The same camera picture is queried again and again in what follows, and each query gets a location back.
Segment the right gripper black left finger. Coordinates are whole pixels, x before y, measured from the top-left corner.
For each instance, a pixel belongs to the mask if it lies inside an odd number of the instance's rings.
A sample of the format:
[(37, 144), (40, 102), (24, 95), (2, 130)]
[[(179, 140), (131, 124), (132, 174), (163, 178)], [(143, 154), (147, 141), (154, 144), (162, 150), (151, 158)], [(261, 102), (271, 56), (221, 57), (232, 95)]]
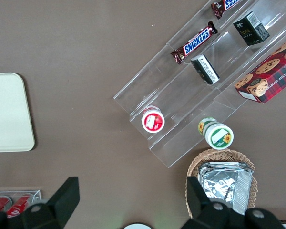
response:
[(21, 215), (25, 229), (62, 229), (80, 201), (79, 179), (69, 177), (46, 203), (30, 206)]

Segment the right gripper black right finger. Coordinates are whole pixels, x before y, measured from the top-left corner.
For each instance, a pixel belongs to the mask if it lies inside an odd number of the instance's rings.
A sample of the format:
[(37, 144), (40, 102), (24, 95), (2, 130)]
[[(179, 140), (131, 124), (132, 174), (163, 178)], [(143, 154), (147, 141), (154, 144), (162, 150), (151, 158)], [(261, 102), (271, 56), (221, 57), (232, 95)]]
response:
[(224, 229), (229, 221), (229, 208), (220, 202), (212, 202), (196, 177), (187, 177), (187, 202), (192, 218), (184, 229)]

